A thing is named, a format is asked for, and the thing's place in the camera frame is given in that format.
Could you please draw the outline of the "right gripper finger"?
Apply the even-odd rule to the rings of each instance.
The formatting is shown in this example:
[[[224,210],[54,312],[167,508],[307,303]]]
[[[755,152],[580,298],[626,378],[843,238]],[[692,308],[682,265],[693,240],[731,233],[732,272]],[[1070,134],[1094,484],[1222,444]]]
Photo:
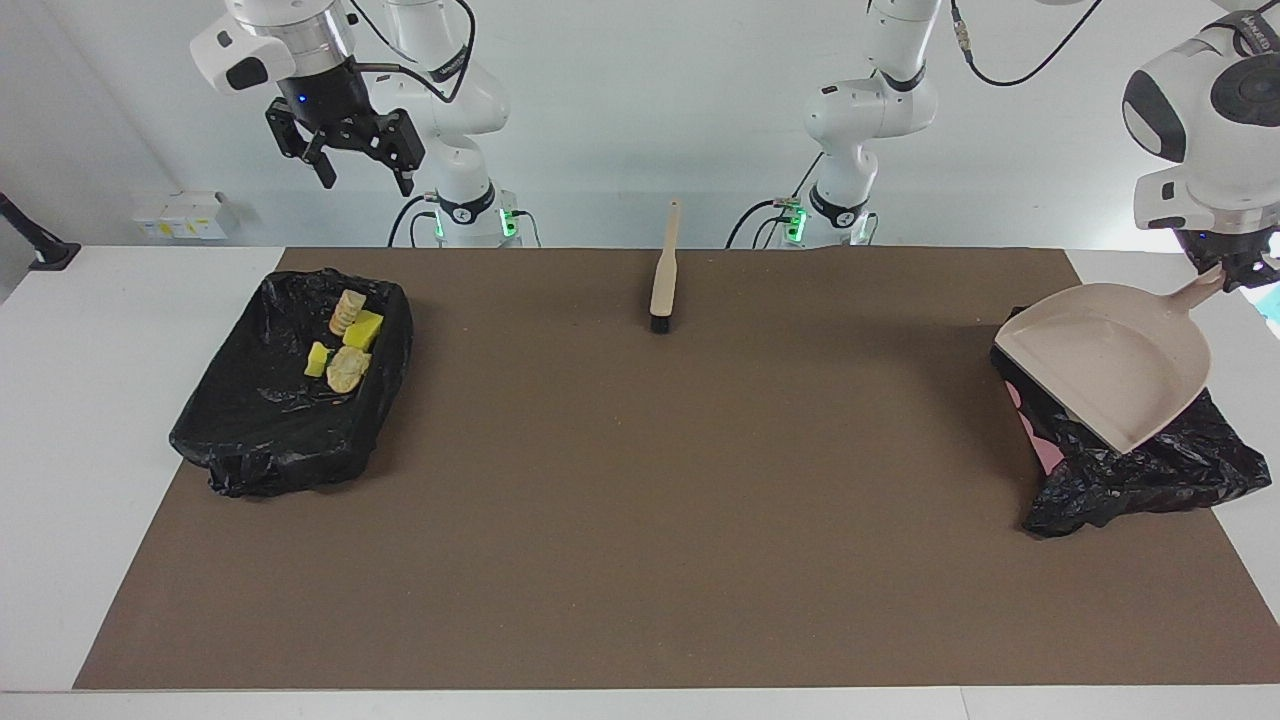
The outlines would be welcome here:
[[[372,158],[392,170],[399,193],[410,197],[415,192],[415,173],[426,156],[422,138],[404,109],[376,115],[374,120]]]
[[[284,158],[301,160],[310,167],[325,190],[337,182],[337,172],[324,152],[326,137],[323,132],[305,138],[300,127],[305,128],[283,97],[275,97],[268,105],[265,119],[280,154]]]

